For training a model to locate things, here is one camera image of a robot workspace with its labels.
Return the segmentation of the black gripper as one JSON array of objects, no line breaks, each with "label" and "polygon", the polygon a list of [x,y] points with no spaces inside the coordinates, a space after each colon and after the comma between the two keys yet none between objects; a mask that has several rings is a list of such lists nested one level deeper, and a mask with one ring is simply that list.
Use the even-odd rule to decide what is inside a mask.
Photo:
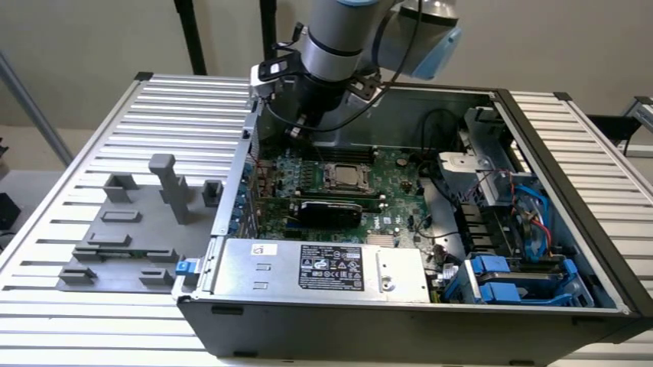
[{"label": "black gripper", "polygon": [[[285,118],[275,110],[273,100],[275,93],[281,91],[285,96],[285,81],[291,80],[293,98],[297,101],[297,112],[291,118]],[[353,85],[357,83],[357,75],[347,79],[331,82],[317,78],[309,73],[279,74],[266,80],[270,92],[266,92],[266,108],[270,115],[286,125],[285,134],[290,138],[306,138],[311,133],[335,132],[347,126],[358,118],[358,112],[350,115],[342,122],[329,128],[319,128],[325,114],[339,108],[346,93],[357,94]]]}]

